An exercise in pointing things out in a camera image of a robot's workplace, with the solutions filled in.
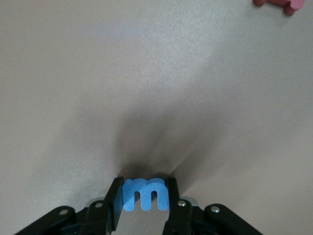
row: table surface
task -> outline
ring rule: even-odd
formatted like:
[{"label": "table surface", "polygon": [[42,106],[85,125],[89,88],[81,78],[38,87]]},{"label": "table surface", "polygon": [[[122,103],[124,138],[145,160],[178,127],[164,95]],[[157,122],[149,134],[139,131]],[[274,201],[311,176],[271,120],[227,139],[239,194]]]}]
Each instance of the table surface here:
[{"label": "table surface", "polygon": [[[313,230],[313,1],[0,1],[0,233],[174,176],[265,235]],[[115,234],[162,233],[168,211]]]}]

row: pink toy piece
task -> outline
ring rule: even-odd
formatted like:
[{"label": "pink toy piece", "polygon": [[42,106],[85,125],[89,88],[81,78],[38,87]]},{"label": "pink toy piece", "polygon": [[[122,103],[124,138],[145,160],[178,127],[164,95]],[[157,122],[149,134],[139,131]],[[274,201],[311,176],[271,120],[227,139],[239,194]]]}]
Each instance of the pink toy piece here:
[{"label": "pink toy piece", "polygon": [[303,7],[305,0],[253,0],[256,5],[263,5],[266,1],[283,6],[284,12],[287,15],[292,15],[294,12]]}]

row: silver screw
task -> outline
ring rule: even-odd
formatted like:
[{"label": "silver screw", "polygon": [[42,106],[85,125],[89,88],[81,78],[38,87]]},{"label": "silver screw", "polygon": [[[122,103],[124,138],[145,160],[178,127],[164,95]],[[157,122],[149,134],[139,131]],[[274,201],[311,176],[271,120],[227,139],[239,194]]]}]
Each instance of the silver screw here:
[{"label": "silver screw", "polygon": [[100,207],[102,207],[102,206],[103,206],[103,204],[102,204],[101,202],[98,202],[98,203],[95,205],[96,208],[100,208]]},{"label": "silver screw", "polygon": [[217,206],[211,206],[211,211],[214,213],[218,213],[220,212],[220,208],[218,208]]},{"label": "silver screw", "polygon": [[186,202],[183,201],[183,200],[180,200],[180,201],[178,201],[178,205],[179,205],[180,207],[184,207],[184,206],[186,206]]},{"label": "silver screw", "polygon": [[67,209],[64,209],[64,210],[61,210],[60,212],[59,212],[59,215],[65,215],[65,214],[67,214],[68,213],[68,210]]}]

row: screw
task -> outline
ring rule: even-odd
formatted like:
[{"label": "screw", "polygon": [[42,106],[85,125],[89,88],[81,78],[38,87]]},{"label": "screw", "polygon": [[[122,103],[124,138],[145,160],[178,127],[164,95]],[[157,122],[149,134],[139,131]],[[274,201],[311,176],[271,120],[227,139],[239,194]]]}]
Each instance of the screw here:
[{"label": "screw", "polygon": [[214,213],[218,213],[220,212],[220,208],[218,208],[217,206],[211,206],[211,211]]},{"label": "screw", "polygon": [[178,201],[178,205],[179,205],[180,207],[184,207],[184,206],[186,206],[187,204],[186,204],[185,201],[180,200],[180,201]]},{"label": "screw", "polygon": [[101,202],[98,202],[98,203],[95,205],[96,208],[100,208],[100,207],[102,207],[102,206],[103,206],[103,204],[102,204]]},{"label": "screw", "polygon": [[67,214],[68,213],[68,210],[67,209],[64,209],[64,210],[61,210],[60,212],[59,212],[59,215],[65,215],[65,214]]}]

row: blue foam letter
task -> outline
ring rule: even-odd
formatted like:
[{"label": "blue foam letter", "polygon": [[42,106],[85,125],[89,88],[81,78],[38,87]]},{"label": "blue foam letter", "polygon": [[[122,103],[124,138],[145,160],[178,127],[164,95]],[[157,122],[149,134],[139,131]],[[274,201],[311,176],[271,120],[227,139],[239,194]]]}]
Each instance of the blue foam letter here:
[{"label": "blue foam letter", "polygon": [[124,210],[131,212],[135,209],[135,192],[140,193],[141,208],[144,211],[150,210],[152,206],[151,193],[153,191],[157,193],[157,207],[159,210],[166,210],[168,208],[168,190],[163,179],[125,180],[123,185]]}]

